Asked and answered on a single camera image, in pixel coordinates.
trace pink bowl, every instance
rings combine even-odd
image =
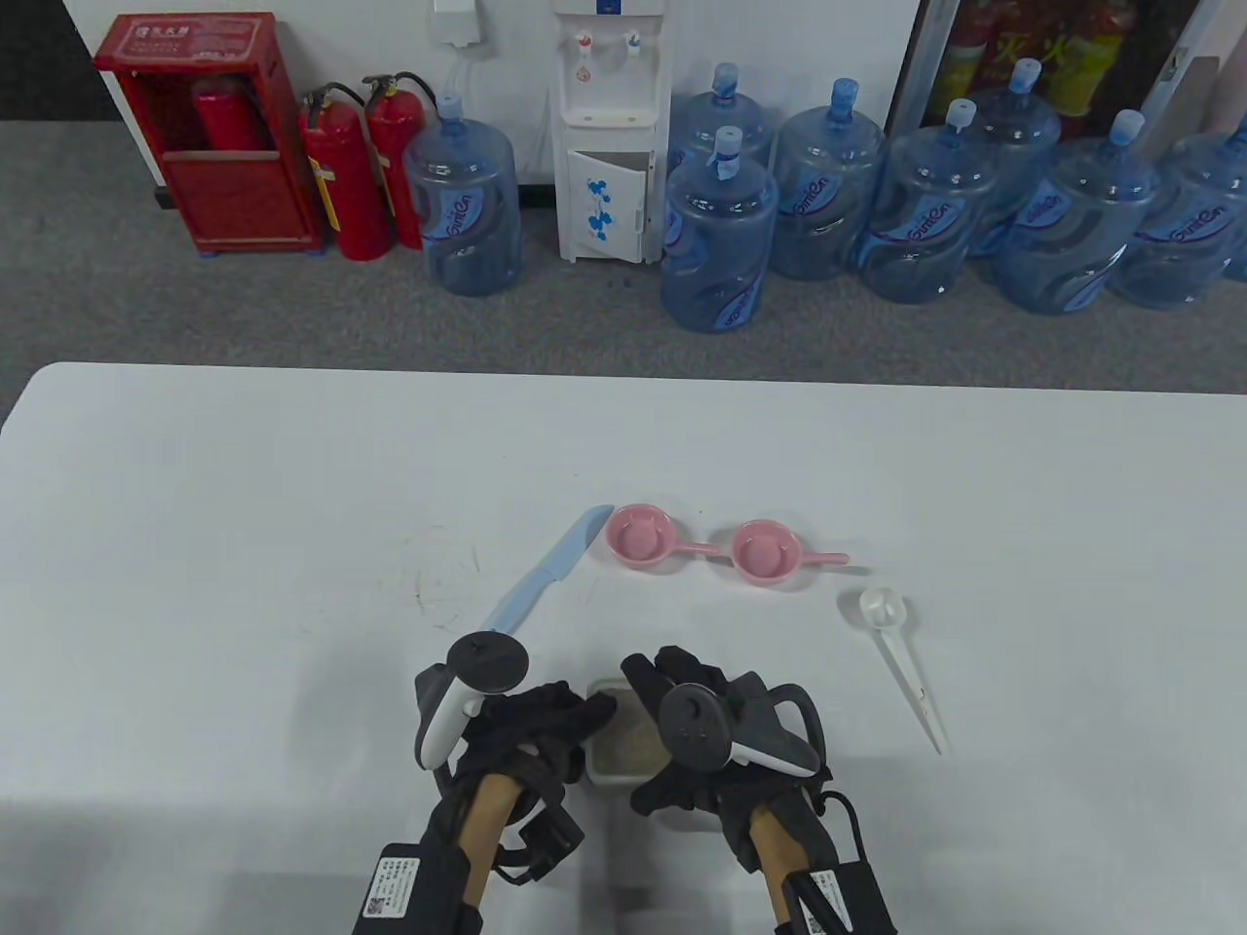
[[[676,521],[651,504],[621,506],[606,524],[606,545],[630,568],[652,568],[675,552],[721,555],[712,545],[682,542]]]
[[[802,565],[848,565],[843,552],[807,552],[797,534],[774,520],[753,520],[732,539],[732,562],[751,585],[778,585]]]

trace gray carpet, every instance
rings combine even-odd
[[[519,287],[460,299],[395,249],[200,259],[120,123],[0,123],[0,418],[55,360],[1247,391],[1247,287],[1181,315],[1107,297],[1049,320],[976,273],[903,308],[852,278],[772,277],[757,322],[706,338],[658,305],[657,269],[559,259],[525,218]]]

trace white measuring spoon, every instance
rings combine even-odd
[[[905,621],[909,618],[909,611],[905,610],[905,598],[890,587],[872,587],[862,592],[862,596],[858,598],[858,606],[862,608],[862,616],[865,618],[865,622],[879,635],[879,642],[883,645],[884,652],[892,657],[893,664],[895,664],[900,677],[905,681],[913,704],[917,706],[914,713],[918,714],[932,743],[935,744],[935,752],[943,754],[948,749],[948,738],[944,736],[944,728],[935,716],[935,709],[932,708],[930,696],[927,692],[927,686],[923,684],[922,677],[918,674],[918,666],[914,664],[914,657],[909,653],[905,638],[900,635],[902,627],[905,626]]]

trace glass door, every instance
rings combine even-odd
[[[943,121],[953,98],[1008,85],[1023,57],[1042,62],[1038,94],[1066,138],[1104,135],[1122,107],[1155,125],[1227,1],[928,0],[889,131]]]

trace dispenser cabinet door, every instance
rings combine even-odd
[[[640,263],[650,153],[567,153],[567,187],[576,241],[592,251]]]

